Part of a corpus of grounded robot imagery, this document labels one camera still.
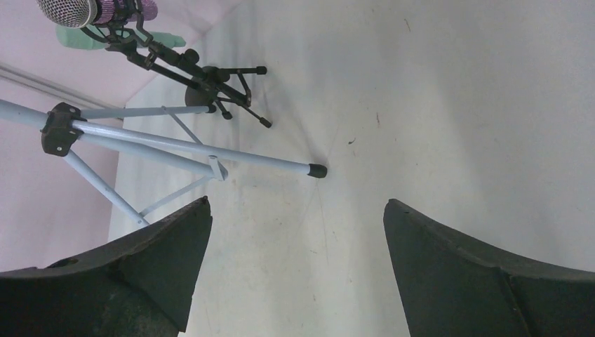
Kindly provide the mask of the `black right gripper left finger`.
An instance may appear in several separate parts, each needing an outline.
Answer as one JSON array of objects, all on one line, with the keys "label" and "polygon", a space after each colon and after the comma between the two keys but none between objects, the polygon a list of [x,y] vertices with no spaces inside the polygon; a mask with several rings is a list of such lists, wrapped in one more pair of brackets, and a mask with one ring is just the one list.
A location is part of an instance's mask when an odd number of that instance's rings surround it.
[{"label": "black right gripper left finger", "polygon": [[177,336],[213,219],[207,197],[45,268],[1,273],[2,336]]}]

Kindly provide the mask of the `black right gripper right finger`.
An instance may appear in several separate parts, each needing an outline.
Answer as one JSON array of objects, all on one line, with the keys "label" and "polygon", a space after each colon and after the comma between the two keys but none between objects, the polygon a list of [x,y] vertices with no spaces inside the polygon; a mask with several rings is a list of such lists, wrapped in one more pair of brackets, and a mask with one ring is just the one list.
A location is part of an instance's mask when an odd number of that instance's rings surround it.
[{"label": "black right gripper right finger", "polygon": [[412,336],[593,336],[594,273],[526,258],[391,199],[387,246]]}]

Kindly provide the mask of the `light blue music stand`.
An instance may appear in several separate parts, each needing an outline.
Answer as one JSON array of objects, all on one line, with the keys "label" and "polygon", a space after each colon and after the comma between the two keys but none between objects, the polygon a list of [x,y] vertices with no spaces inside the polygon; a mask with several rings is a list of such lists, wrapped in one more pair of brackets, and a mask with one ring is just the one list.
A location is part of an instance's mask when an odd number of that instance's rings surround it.
[{"label": "light blue music stand", "polygon": [[[272,157],[204,145],[179,119],[181,114],[206,113],[207,107],[156,107],[133,109],[80,110],[67,103],[56,105],[50,112],[40,112],[16,103],[1,101],[1,118],[37,128],[41,132],[42,148],[46,154],[63,158],[115,207],[131,218],[138,228],[147,227],[146,215],[211,179],[224,181],[227,169],[221,160],[245,161],[277,167],[322,179],[328,169],[320,164],[302,164]],[[190,141],[167,138],[139,131],[99,124],[98,119],[108,117],[170,116],[191,137]],[[145,210],[136,211],[121,195],[107,184],[72,150],[82,140],[117,152],[126,152],[161,161],[201,175],[171,195],[157,201]]]}]

